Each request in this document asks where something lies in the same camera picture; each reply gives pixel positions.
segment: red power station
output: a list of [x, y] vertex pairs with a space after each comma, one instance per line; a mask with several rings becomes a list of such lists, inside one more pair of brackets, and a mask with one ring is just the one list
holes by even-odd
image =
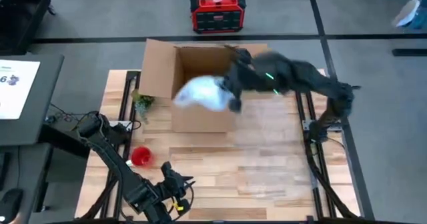
[[196, 33], [224, 33], [243, 28], [246, 0], [190, 0]]

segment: gray floor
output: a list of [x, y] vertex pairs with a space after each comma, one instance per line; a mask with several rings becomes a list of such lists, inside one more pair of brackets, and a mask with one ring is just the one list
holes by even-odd
[[[328, 34], [411, 32], [390, 22], [408, 0], [318, 0]], [[40, 38], [142, 37], [193, 35], [188, 0], [53, 0], [57, 16], [47, 15]], [[241, 35], [316, 34], [310, 0], [248, 0]], [[291, 58], [326, 68], [319, 41], [258, 41]], [[329, 41], [338, 78], [357, 91], [350, 124], [377, 219], [425, 223], [427, 206], [427, 59], [391, 55], [397, 47], [424, 47], [425, 40]], [[67, 111], [98, 109], [110, 69], [141, 67], [145, 43], [44, 44], [34, 53], [65, 56], [53, 102]], [[49, 198], [57, 208], [34, 216], [32, 223], [73, 217], [84, 165], [59, 153], [51, 170], [56, 180]], [[63, 173], [73, 177], [64, 179]]]

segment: wooden table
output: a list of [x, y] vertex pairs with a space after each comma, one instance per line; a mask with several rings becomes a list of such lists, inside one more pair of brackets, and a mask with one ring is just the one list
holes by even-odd
[[[127, 70], [109, 72], [101, 112], [110, 120], [119, 115], [126, 73]], [[316, 115], [320, 116], [326, 108], [326, 98], [314, 93], [313, 101]], [[163, 179], [159, 167], [164, 161], [171, 161], [177, 172], [194, 176], [194, 204], [180, 220], [297, 221], [307, 215], [316, 216], [293, 93], [244, 102], [238, 130], [233, 133], [174, 133], [169, 105], [170, 100], [156, 99], [147, 115], [149, 124], [134, 131], [131, 148], [150, 148], [155, 163], [148, 169], [133, 170], [157, 183]], [[341, 141], [340, 133], [329, 137]], [[324, 143], [324, 153], [332, 187], [358, 215], [343, 147], [328, 141]], [[102, 160], [91, 152], [76, 217], [83, 215], [102, 192], [107, 172]], [[115, 191], [112, 195], [110, 215]], [[327, 213], [325, 201], [323, 206]], [[123, 211], [134, 214], [125, 202]], [[140, 215], [135, 220], [145, 217]]]

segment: cardboard box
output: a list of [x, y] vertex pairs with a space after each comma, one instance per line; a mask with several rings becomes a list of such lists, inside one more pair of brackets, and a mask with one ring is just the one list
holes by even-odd
[[[252, 55], [268, 49], [266, 44], [238, 45]], [[184, 84], [200, 75], [224, 75], [235, 53], [221, 45], [174, 45], [148, 39], [145, 46], [139, 92], [173, 99]], [[188, 133], [222, 133], [234, 130], [235, 114], [213, 112], [194, 105], [185, 109], [171, 104], [172, 130]]]

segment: red plastic cup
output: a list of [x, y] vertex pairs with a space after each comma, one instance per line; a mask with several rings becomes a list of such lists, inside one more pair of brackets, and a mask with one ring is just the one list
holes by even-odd
[[152, 161], [151, 151], [147, 147], [138, 147], [133, 150], [131, 159], [126, 164], [130, 167], [147, 167]]

